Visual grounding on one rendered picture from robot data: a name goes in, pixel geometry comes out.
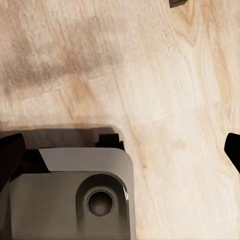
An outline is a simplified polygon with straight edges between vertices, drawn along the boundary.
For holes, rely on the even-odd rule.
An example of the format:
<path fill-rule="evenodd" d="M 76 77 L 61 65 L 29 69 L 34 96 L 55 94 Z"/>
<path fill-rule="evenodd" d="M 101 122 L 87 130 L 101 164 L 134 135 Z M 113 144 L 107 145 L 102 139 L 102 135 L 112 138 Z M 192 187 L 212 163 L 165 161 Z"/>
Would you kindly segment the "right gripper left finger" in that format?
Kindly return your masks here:
<path fill-rule="evenodd" d="M 0 138 L 0 193 L 25 153 L 26 143 L 22 133 Z"/>

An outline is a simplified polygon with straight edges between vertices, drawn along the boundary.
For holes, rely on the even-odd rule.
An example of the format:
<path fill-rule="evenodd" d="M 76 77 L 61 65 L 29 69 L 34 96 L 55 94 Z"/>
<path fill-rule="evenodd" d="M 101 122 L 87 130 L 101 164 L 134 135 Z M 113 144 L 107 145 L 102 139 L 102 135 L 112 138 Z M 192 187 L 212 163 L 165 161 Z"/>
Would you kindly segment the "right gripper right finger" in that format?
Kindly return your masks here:
<path fill-rule="evenodd" d="M 225 141 L 224 151 L 240 173 L 240 135 L 229 133 Z"/>

